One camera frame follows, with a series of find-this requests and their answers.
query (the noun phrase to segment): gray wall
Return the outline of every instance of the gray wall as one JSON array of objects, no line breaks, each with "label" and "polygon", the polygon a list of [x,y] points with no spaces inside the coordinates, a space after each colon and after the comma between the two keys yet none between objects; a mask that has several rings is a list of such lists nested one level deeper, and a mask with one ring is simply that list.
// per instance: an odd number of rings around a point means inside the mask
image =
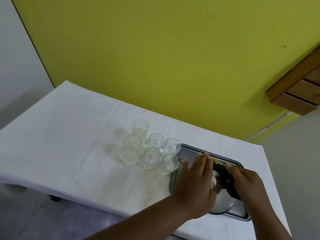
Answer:
[{"label": "gray wall", "polygon": [[11,0],[0,0],[0,129],[53,89]]},{"label": "gray wall", "polygon": [[295,240],[320,236],[320,109],[298,117],[262,145]]}]

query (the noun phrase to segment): tiled floor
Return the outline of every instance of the tiled floor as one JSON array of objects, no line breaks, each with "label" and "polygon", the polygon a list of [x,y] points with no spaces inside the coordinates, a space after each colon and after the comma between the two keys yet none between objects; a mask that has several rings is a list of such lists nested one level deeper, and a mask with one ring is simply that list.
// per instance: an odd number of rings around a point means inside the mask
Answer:
[{"label": "tiled floor", "polygon": [[[1,240],[81,240],[120,216],[15,185],[0,184]],[[177,240],[173,236],[167,240]]]}]

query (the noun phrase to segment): wall-mounted cabinet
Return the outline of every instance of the wall-mounted cabinet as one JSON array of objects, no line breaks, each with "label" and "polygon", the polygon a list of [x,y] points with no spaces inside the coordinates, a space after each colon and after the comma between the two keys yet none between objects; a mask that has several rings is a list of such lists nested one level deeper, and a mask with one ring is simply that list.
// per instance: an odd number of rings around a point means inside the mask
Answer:
[{"label": "wall-mounted cabinet", "polygon": [[271,86],[266,94],[271,103],[299,115],[320,105],[320,46]]}]

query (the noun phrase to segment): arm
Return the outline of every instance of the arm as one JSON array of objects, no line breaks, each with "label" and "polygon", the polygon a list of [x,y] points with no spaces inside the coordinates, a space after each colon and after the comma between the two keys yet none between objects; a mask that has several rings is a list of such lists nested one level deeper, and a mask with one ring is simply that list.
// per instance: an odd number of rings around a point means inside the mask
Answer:
[{"label": "arm", "polygon": [[251,170],[226,164],[234,187],[251,216],[257,240],[292,240],[275,214],[259,175]]},{"label": "arm", "polygon": [[207,214],[216,194],[210,189],[214,160],[199,153],[192,167],[183,163],[181,176],[171,196],[104,229],[86,240],[164,240],[190,219]]}]

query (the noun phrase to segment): cabinet drawer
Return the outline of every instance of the cabinet drawer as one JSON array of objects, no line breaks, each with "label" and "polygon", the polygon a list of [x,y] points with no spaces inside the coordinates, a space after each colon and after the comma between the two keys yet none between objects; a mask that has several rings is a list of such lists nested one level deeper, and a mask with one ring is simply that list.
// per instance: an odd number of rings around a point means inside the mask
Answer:
[{"label": "cabinet drawer", "polygon": [[309,75],[307,75],[305,78],[320,85],[320,66],[316,68],[313,72],[311,72]]},{"label": "cabinet drawer", "polygon": [[282,93],[279,97],[274,99],[272,103],[302,116],[317,109],[317,106],[286,93]]},{"label": "cabinet drawer", "polygon": [[293,94],[314,104],[320,104],[320,87],[304,80],[300,80],[294,84],[287,90],[287,93]]}]

